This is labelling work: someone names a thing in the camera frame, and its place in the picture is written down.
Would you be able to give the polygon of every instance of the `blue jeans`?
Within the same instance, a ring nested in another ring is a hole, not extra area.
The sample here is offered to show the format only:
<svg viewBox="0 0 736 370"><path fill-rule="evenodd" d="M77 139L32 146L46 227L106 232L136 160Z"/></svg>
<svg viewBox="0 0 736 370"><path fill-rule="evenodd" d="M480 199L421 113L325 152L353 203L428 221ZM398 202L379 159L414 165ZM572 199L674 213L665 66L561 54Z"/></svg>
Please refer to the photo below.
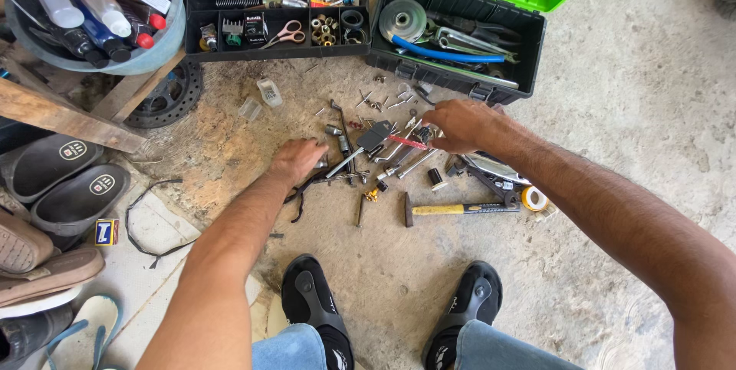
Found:
<svg viewBox="0 0 736 370"><path fill-rule="evenodd" d="M254 370L326 370L325 346L314 327L292 324L276 337L253 343ZM458 370L581 370L555 355L494 329L469 321L460 330Z"/></svg>

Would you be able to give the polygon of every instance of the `hand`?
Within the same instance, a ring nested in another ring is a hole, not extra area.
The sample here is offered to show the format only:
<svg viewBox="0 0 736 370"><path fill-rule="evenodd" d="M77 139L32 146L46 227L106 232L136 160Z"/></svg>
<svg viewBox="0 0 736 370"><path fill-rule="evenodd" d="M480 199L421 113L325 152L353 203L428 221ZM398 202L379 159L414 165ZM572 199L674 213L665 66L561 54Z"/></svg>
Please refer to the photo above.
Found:
<svg viewBox="0 0 736 370"><path fill-rule="evenodd" d="M276 152L271 171L286 176L291 184L296 184L308 175L329 148L328 145L319 145L314 137L309 140L289 140Z"/></svg>
<svg viewBox="0 0 736 370"><path fill-rule="evenodd" d="M511 129L518 125L499 104L489 107L476 100L438 102L434 111L424 113L422 125L429 124L445 133L445 137L431 140L430 147L453 154L483 150L493 156L503 155L513 141Z"/></svg>

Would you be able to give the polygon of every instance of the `blue hose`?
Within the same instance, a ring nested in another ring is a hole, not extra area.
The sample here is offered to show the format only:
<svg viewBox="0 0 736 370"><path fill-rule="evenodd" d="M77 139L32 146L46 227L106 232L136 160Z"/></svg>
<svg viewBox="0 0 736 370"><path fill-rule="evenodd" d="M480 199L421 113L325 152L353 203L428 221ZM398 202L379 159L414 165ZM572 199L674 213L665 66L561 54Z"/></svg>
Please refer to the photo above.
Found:
<svg viewBox="0 0 736 370"><path fill-rule="evenodd" d="M418 55L424 55L429 58L435 58L435 59L441 59L441 60L447 60L447 61L456 61L456 62L493 62L493 63L501 63L505 61L505 58L503 55L467 55L467 54L450 54L450 53L444 53L442 51L434 51L432 49L426 49L422 48L421 46L414 45L404 39L402 39L399 36L391 36L391 42L394 44L401 46L402 48L407 48L409 51L418 54Z"/></svg>

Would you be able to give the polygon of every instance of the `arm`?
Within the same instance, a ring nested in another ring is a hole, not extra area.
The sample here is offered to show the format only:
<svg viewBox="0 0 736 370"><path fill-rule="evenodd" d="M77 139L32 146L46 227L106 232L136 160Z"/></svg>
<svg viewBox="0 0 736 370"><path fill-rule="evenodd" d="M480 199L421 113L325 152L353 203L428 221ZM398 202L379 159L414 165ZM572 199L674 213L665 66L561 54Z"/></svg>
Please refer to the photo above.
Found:
<svg viewBox="0 0 736 370"><path fill-rule="evenodd" d="M736 255L721 241L641 186L534 135L500 107L443 101L423 118L445 132L433 147L500 158L656 292L675 322L678 368L736 362Z"/></svg>
<svg viewBox="0 0 736 370"><path fill-rule="evenodd" d="M288 141L202 233L137 370L251 368L245 279L289 190L326 151L316 139Z"/></svg>

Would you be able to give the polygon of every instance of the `rubber grommet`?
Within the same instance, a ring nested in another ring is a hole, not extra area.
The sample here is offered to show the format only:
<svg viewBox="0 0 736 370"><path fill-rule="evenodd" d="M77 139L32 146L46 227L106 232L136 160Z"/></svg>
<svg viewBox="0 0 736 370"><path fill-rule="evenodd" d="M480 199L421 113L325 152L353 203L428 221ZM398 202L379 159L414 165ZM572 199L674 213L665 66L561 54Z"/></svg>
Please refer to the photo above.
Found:
<svg viewBox="0 0 736 370"><path fill-rule="evenodd" d="M363 26L363 14L355 9L344 10L340 14L340 24L349 30L359 30Z"/></svg>

